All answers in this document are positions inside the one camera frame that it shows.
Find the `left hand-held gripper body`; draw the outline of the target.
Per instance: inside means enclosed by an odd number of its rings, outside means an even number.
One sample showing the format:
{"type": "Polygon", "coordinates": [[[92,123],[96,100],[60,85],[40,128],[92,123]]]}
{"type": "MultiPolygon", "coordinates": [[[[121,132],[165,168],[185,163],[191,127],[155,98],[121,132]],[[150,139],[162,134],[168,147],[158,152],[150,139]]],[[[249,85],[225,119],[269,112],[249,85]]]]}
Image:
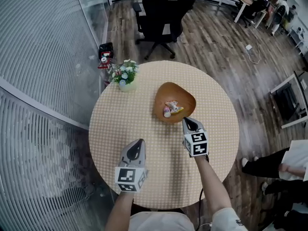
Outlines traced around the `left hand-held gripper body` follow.
{"type": "Polygon", "coordinates": [[[145,164],[140,164],[140,158],[131,163],[119,161],[115,168],[115,184],[122,192],[140,192],[142,185],[148,176],[148,170],[145,164]]]}

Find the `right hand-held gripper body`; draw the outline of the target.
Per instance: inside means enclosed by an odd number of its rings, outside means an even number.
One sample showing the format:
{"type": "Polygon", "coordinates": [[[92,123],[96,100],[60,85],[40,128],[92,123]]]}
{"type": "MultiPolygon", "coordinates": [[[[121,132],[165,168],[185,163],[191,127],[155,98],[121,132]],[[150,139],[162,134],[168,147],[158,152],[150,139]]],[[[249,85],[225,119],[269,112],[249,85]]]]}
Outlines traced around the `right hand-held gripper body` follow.
{"type": "Polygon", "coordinates": [[[208,157],[208,133],[206,129],[200,131],[189,131],[183,135],[183,145],[189,152],[190,157],[208,157]]]}

